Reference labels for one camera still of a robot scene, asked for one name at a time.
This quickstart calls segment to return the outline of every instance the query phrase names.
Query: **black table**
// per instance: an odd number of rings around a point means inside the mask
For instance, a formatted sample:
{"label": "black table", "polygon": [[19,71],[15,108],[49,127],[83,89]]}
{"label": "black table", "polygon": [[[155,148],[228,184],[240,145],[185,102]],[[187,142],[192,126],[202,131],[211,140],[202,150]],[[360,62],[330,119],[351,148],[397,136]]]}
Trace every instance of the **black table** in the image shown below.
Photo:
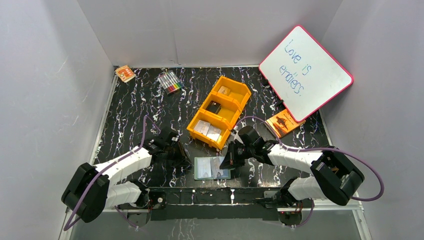
{"label": "black table", "polygon": [[[191,162],[195,157],[224,156],[226,147],[221,152],[199,140],[193,140],[186,130],[197,110],[206,99],[219,77],[226,76],[232,80],[245,83],[252,95],[240,117],[256,116],[267,119],[282,111],[275,107],[279,101],[272,88],[263,86],[264,79],[257,67],[201,67],[168,68],[176,73],[185,88],[177,93],[166,95],[156,80],[166,71],[165,68],[134,68],[136,79],[116,83],[115,92],[109,107],[104,130],[99,143],[99,151],[94,164],[103,163],[122,155],[140,143],[142,138],[143,117],[149,115],[159,127],[170,126],[181,135],[183,144]],[[264,139],[273,136],[262,123],[251,118],[243,125],[256,128]],[[146,138],[157,132],[151,123],[147,123]],[[328,146],[319,112],[310,116],[300,128],[282,139],[283,143],[303,148]],[[285,166],[271,166],[251,158],[246,164],[232,171],[228,180],[194,180],[194,170],[189,167],[166,167],[164,162],[137,171],[125,180],[138,179],[148,187],[189,187],[189,188],[242,188],[242,187],[281,187],[290,178],[307,177],[307,173]]]}

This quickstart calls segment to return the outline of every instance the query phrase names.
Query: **orange book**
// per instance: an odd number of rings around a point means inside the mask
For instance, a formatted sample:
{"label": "orange book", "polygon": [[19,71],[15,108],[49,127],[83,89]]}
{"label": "orange book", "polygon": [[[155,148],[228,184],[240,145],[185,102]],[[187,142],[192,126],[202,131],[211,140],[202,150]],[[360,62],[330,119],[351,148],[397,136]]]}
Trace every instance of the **orange book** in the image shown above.
{"label": "orange book", "polygon": [[305,121],[296,122],[290,115],[289,111],[287,109],[284,109],[283,111],[267,119],[266,123],[268,123],[269,126],[275,131],[278,138],[281,138],[296,129],[297,127],[299,127],[300,125],[304,124]]}

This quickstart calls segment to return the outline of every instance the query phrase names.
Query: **white wall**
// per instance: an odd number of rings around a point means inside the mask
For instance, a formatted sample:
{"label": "white wall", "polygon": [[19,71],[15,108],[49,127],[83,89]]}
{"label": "white wall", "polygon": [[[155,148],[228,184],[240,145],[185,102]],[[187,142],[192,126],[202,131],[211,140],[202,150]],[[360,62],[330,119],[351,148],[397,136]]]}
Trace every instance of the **white wall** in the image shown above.
{"label": "white wall", "polygon": [[259,64],[297,24],[320,40],[342,0],[78,0],[114,65]]}
{"label": "white wall", "polygon": [[[350,89],[323,108],[333,143],[371,163],[386,185],[364,203],[376,240],[423,239],[424,2],[344,0],[322,44],[350,71]],[[378,192],[366,171],[362,197]]]}
{"label": "white wall", "polygon": [[76,0],[0,1],[0,239],[57,239],[113,67]]}

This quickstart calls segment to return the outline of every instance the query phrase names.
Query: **pink whiteboard frame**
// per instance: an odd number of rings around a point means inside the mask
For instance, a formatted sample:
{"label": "pink whiteboard frame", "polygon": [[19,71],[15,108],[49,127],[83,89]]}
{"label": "pink whiteboard frame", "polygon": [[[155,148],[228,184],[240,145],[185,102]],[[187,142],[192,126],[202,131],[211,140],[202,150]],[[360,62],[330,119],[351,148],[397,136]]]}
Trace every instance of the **pink whiteboard frame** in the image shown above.
{"label": "pink whiteboard frame", "polygon": [[[302,25],[296,25],[296,26],[294,26],[294,28],[287,34],[287,36],[288,35],[290,35],[292,32],[293,32],[293,30],[296,28],[296,27],[301,27],[340,67],[341,67],[341,69],[343,69],[343,71],[345,71],[349,76],[350,76],[350,78],[352,79],[351,81],[350,81],[350,83],[348,84],[348,85],[346,85],[342,90],[340,90],[339,92],[337,92],[336,94],[334,94],[334,96],[332,96],[332,97],[330,97],[326,102],[324,102],[321,106],[319,106],[317,109],[315,109],[314,111],[312,111],[311,113],[309,113],[305,118],[303,118],[303,119],[296,119],[295,118],[295,116],[293,116],[293,114],[292,114],[292,112],[290,112],[290,109],[286,106],[286,103],[285,102],[283,102],[283,104],[284,104],[284,106],[285,106],[285,108],[288,110],[288,112],[290,113],[290,115],[294,118],[294,120],[296,121],[296,122],[302,122],[303,120],[305,120],[305,119],[307,119],[311,114],[313,114],[313,113],[315,113],[318,109],[320,109],[322,106],[324,106],[326,103],[328,103],[331,99],[333,99],[335,96],[337,96],[339,93],[341,93],[341,92],[343,92],[345,89],[347,89],[350,85],[352,85],[353,83],[354,83],[354,76],[352,76],[352,74],[350,74],[322,45],[321,45],[321,43],[319,43],[308,31],[306,31],[306,29],[302,26]],[[267,78],[267,76],[264,74],[264,72],[261,70],[261,64],[275,51],[275,49],[278,47],[278,45],[268,54],[268,56],[266,56],[265,57],[265,59],[264,60],[262,60],[262,62],[259,64],[259,71],[262,73],[262,75],[266,78],[266,79],[268,79]],[[274,90],[274,93],[275,94],[277,94],[277,96],[278,96],[278,98],[281,100],[281,97],[280,97],[280,95],[275,91],[275,89],[274,89],[274,87],[273,87],[273,85],[270,83],[270,82],[268,82],[269,83],[269,85],[271,86],[271,88]]]}

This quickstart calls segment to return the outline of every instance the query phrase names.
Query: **yellow plastic bin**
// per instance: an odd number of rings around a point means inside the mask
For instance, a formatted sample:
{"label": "yellow plastic bin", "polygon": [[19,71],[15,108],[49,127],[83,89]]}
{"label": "yellow plastic bin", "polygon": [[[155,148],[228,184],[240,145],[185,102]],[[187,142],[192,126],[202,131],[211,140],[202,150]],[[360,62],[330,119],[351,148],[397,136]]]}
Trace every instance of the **yellow plastic bin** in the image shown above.
{"label": "yellow plastic bin", "polygon": [[231,80],[228,77],[221,76],[219,80],[216,82],[215,86],[212,88],[212,92],[217,93],[222,86],[230,89],[230,92],[228,95],[224,95],[224,94],[222,95],[230,99],[236,100],[238,104],[240,105],[241,109],[243,110],[246,106],[246,103],[248,102],[249,98],[252,95],[248,86],[244,83]]}
{"label": "yellow plastic bin", "polygon": [[[222,150],[251,95],[246,84],[221,76],[188,125],[187,130],[190,136],[207,143],[210,147]],[[221,105],[217,114],[206,110],[211,101]],[[194,130],[199,120],[208,122],[221,130],[217,141]]]}
{"label": "yellow plastic bin", "polygon": [[[195,126],[198,124],[199,120],[208,122],[212,126],[221,130],[217,141],[214,141],[209,137],[201,134],[200,132],[195,131]],[[198,139],[207,143],[209,147],[217,148],[219,150],[223,149],[225,142],[230,136],[230,129],[228,128],[227,121],[224,118],[203,109],[197,111],[193,120],[191,120],[190,124],[188,125],[187,130],[190,132],[190,135],[193,137],[193,139]]]}

